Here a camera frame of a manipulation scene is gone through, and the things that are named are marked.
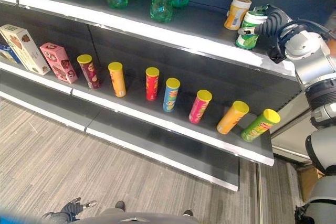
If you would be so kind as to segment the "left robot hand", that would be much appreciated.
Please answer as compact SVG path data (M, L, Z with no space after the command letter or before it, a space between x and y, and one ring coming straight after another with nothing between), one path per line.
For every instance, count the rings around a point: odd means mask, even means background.
M87 208L91 208L97 204L96 200L82 204L81 198L75 198L66 203L60 212L48 212L41 219L47 223L72 223L77 221L77 215L82 213Z

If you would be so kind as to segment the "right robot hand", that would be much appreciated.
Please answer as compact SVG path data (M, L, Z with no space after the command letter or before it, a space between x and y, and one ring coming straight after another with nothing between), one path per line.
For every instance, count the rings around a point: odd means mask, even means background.
M292 18L282 9L271 4L257 6L253 11L256 11L258 14L266 14L267 19L262 24L254 27L240 28L238 30L240 35L275 36L284 25L292 21Z

